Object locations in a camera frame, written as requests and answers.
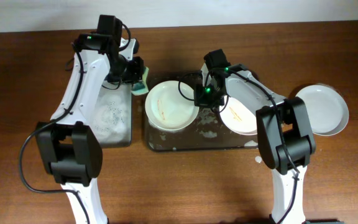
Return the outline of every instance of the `white bowl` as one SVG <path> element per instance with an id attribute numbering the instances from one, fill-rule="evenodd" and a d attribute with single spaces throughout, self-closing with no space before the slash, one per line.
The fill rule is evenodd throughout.
<path id="1" fill-rule="evenodd" d="M 193 89 L 180 83 L 181 92 L 193 99 Z M 149 120 L 164 131 L 178 131 L 187 127 L 197 117 L 198 107 L 181 96 L 178 81 L 166 81 L 156 85 L 147 95 L 145 110 Z"/>
<path id="2" fill-rule="evenodd" d="M 230 97 L 226 108 L 220 113 L 221 119 L 231 131 L 243 135 L 257 134 L 256 117 L 240 101 Z"/>
<path id="3" fill-rule="evenodd" d="M 305 102 L 313 133 L 331 136 L 346 127 L 349 109 L 340 94 L 332 88 L 311 85 L 301 89 L 296 96 Z"/>

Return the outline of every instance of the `table surface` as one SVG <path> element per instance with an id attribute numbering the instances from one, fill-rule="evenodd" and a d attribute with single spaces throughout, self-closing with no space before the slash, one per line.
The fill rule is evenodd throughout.
<path id="1" fill-rule="evenodd" d="M 0 34 L 0 223 L 74 223 L 65 195 L 29 192 L 17 171 L 19 148 L 38 121 L 56 110 L 70 73 L 70 42 L 80 30 Z M 203 56 L 224 49 L 231 63 L 255 70 L 271 90 L 294 95 L 325 83 L 347 102 L 347 128 L 316 137 L 305 177 L 307 219 L 358 223 L 358 21 L 132 29 L 139 55 L 153 74 L 200 68 Z M 143 140 L 141 101 L 134 98 L 130 147 L 104 149 L 99 176 L 111 221 L 219 223 L 266 218 L 273 205 L 270 170 L 257 150 L 158 154 Z M 59 185 L 42 166 L 35 141 L 24 172 L 38 188 Z"/>

